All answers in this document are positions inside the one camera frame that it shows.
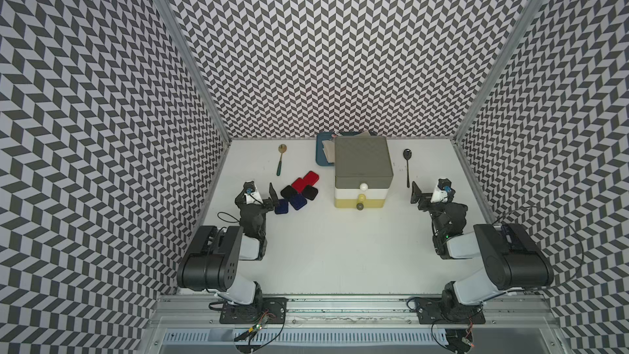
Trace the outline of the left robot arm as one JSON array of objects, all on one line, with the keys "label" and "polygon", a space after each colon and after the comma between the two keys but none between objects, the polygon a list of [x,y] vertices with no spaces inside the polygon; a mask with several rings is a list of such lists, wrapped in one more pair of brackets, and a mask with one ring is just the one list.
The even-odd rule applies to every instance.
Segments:
[{"label": "left robot arm", "polygon": [[239,210],[235,223],[218,228],[201,226],[193,236],[177,270],[180,288],[193,292],[212,292],[229,306],[260,312],[263,299],[260,284],[238,273],[240,262],[264,258],[269,212],[279,206],[273,185],[263,198],[256,183],[243,184],[234,203]]}]

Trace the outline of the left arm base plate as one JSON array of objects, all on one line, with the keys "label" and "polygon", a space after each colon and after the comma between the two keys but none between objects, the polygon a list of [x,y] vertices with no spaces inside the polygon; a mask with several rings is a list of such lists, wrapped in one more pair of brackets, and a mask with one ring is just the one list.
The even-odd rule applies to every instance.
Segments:
[{"label": "left arm base plate", "polygon": [[230,305],[221,310],[219,322],[222,325],[253,325],[268,313],[268,324],[281,325],[285,322],[288,299],[281,297],[262,298],[252,305]]}]

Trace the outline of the blue brooch box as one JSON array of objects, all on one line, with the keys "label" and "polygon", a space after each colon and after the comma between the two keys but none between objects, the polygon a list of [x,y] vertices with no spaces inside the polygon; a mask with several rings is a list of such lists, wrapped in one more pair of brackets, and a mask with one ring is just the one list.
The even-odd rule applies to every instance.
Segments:
[{"label": "blue brooch box", "polygon": [[307,205],[307,199],[300,193],[292,196],[288,202],[293,207],[295,211],[300,211]]},{"label": "blue brooch box", "polygon": [[275,207],[276,215],[285,215],[288,214],[289,211],[289,203],[286,199],[278,200],[278,205]]}]

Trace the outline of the white drawer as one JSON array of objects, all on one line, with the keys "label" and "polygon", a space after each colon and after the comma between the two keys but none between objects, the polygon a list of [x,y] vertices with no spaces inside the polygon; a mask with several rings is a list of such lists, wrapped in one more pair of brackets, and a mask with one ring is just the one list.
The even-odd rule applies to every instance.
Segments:
[{"label": "white drawer", "polygon": [[388,196],[389,188],[335,188],[334,198],[340,200],[357,200],[360,195],[364,195],[367,200],[385,200]]}]

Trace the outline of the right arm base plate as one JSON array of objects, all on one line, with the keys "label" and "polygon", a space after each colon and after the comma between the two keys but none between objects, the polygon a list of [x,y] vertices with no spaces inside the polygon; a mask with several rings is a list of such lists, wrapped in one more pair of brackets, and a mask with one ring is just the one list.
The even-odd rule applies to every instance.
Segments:
[{"label": "right arm base plate", "polygon": [[448,304],[437,298],[415,298],[413,302],[414,310],[421,325],[430,325],[432,323],[484,325],[486,323],[483,307],[480,305],[461,305],[457,301]]}]

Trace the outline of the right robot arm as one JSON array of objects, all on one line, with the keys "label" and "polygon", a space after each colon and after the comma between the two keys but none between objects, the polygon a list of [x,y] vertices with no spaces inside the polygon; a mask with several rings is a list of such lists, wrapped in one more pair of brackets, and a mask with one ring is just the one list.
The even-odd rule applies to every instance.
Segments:
[{"label": "right robot arm", "polygon": [[418,299],[420,307],[435,305],[445,320],[458,322],[479,314],[488,300],[553,283],[549,259],[521,224],[482,223],[466,233],[468,206],[454,201],[450,180],[440,179],[432,193],[424,193],[414,182],[408,185],[410,202],[431,217],[436,254],[443,260],[483,262],[472,275],[448,283],[440,299]]}]

